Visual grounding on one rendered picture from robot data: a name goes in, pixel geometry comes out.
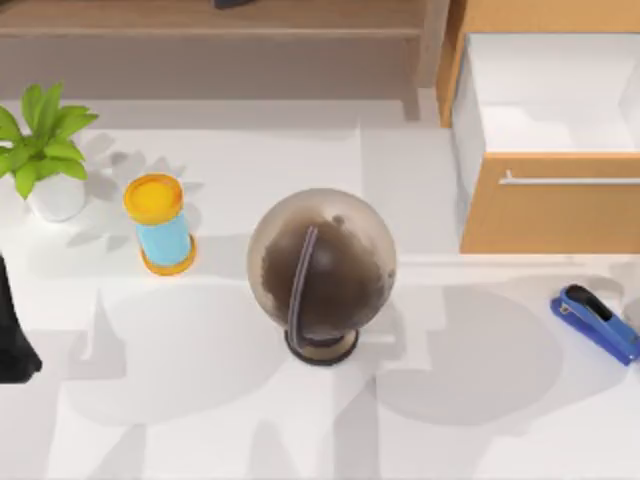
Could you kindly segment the wooden cupboard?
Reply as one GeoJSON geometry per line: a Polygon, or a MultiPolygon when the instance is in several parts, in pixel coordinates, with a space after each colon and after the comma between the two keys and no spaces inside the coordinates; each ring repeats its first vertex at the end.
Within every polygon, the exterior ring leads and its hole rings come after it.
{"type": "Polygon", "coordinates": [[[436,79],[440,126],[452,106],[470,33],[640,33],[640,0],[451,0],[436,79]]]}

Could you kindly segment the pulled-out drawer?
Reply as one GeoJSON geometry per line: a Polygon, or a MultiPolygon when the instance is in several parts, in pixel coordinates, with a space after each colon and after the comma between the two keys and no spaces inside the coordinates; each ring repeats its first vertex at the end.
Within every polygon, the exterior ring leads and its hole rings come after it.
{"type": "Polygon", "coordinates": [[[463,230],[487,153],[640,153],[640,33],[471,35],[452,133],[463,230]]]}

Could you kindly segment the wooden open shelf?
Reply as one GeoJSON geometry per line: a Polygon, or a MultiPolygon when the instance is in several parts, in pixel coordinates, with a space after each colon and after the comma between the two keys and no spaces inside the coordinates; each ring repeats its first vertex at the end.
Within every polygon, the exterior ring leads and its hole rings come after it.
{"type": "Polygon", "coordinates": [[[450,0],[0,0],[0,98],[393,98],[434,84],[450,0]]]}

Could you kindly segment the orange and blue hourglass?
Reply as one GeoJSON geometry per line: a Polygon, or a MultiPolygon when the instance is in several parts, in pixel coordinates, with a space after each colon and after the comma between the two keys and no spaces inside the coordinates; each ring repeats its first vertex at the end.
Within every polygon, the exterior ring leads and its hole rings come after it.
{"type": "Polygon", "coordinates": [[[175,177],[144,174],[127,186],[123,203],[135,224],[141,258],[149,271],[173,276],[193,264],[196,240],[184,215],[183,189],[175,177]]]}

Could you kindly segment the blue stapler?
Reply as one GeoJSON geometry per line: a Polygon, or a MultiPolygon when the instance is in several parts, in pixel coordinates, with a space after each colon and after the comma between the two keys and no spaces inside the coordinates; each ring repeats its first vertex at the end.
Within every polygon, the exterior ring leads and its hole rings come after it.
{"type": "Polygon", "coordinates": [[[621,364],[640,359],[640,334],[586,287],[564,287],[551,299],[550,310],[621,364]]]}

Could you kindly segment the pale wooden drawer front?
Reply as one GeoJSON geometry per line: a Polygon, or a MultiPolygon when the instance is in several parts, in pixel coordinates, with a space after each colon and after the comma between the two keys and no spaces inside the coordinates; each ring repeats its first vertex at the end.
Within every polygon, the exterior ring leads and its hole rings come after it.
{"type": "Polygon", "coordinates": [[[466,254],[640,254],[640,186],[500,185],[516,177],[640,177],[640,153],[487,153],[460,250],[466,254]]]}

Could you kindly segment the brown globe on stand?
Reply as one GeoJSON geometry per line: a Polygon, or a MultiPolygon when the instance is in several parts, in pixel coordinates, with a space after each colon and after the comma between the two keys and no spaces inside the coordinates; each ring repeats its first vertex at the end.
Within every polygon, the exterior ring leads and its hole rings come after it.
{"type": "Polygon", "coordinates": [[[265,314],[304,363],[333,366],[356,349],[396,280],[394,238],[360,197],[332,188],[295,192],[251,234],[247,276],[265,314]]]}

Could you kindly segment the green plant in white pot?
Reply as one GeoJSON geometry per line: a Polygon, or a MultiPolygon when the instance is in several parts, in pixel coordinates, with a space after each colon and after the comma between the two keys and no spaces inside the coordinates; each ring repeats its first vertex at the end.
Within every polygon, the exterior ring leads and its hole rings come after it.
{"type": "Polygon", "coordinates": [[[86,156],[74,136],[99,115],[79,104],[62,104],[61,82],[34,83],[20,99],[18,119],[0,104],[0,179],[9,177],[35,215],[64,222],[86,203],[86,156]]]}

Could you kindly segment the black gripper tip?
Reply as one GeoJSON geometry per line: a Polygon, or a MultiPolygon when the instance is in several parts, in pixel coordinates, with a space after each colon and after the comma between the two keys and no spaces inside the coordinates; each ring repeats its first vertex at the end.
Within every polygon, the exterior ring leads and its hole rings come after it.
{"type": "Polygon", "coordinates": [[[17,317],[4,257],[0,254],[0,384],[24,384],[41,371],[42,360],[17,317]]]}

